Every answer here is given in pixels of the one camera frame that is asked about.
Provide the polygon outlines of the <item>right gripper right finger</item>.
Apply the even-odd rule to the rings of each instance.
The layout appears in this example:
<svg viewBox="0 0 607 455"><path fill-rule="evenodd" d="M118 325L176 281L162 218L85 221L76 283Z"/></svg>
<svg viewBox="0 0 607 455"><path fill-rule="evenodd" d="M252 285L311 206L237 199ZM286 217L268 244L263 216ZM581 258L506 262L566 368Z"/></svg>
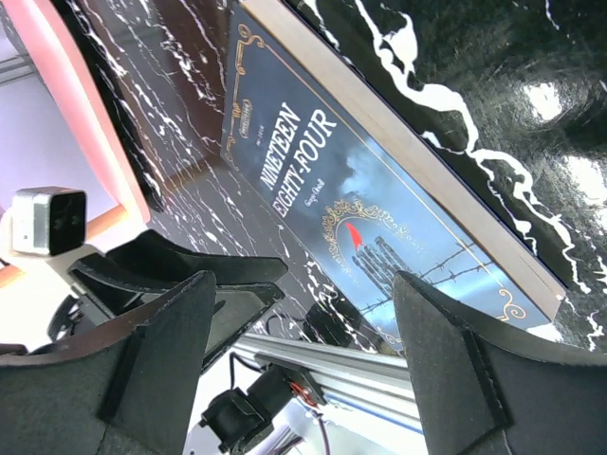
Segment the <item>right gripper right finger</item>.
<svg viewBox="0 0 607 455"><path fill-rule="evenodd" d="M536 337L409 272L393 294L429 453L605 453L605 355Z"/></svg>

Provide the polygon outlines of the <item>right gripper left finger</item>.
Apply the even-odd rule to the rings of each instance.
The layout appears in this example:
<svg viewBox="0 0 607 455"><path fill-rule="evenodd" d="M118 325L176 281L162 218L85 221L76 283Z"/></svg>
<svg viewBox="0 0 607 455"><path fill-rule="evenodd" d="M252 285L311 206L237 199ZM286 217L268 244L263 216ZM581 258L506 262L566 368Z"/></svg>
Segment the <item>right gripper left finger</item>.
<svg viewBox="0 0 607 455"><path fill-rule="evenodd" d="M181 453L214 287L197 273L90 332L2 355L2 453Z"/></svg>

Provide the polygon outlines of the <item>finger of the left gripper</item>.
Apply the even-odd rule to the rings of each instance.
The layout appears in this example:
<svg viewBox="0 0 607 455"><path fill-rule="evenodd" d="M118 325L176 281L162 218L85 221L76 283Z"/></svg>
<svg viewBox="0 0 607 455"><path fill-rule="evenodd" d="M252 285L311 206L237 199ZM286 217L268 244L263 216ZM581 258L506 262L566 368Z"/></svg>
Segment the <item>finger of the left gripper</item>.
<svg viewBox="0 0 607 455"><path fill-rule="evenodd" d="M145 278L99 253L78 259L68 268L68 275L74 280L78 294L68 304L68 334L71 337L90 332L105 322L157 300L191 277L181 282ZM276 283L224 288L215 279L213 314L203 320L203 325L209 328L209 336L202 367L213 363L283 297L284 293Z"/></svg>
<svg viewBox="0 0 607 455"><path fill-rule="evenodd" d="M108 250L106 257L130 272L157 281L181 282L196 272L210 271L224 288L275 284L288 271L279 258L192 251L152 229Z"/></svg>

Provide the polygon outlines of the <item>Nineteen Eighty-Four blue book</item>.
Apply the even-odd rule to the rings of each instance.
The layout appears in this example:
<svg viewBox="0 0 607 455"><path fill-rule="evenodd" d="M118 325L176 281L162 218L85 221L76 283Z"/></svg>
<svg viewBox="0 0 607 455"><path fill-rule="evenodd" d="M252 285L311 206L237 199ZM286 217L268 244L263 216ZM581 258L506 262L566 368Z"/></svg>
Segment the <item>Nineteen Eighty-Four blue book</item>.
<svg viewBox="0 0 607 455"><path fill-rule="evenodd" d="M229 64L224 158L390 352L399 271L522 329L553 319L242 7Z"/></svg>

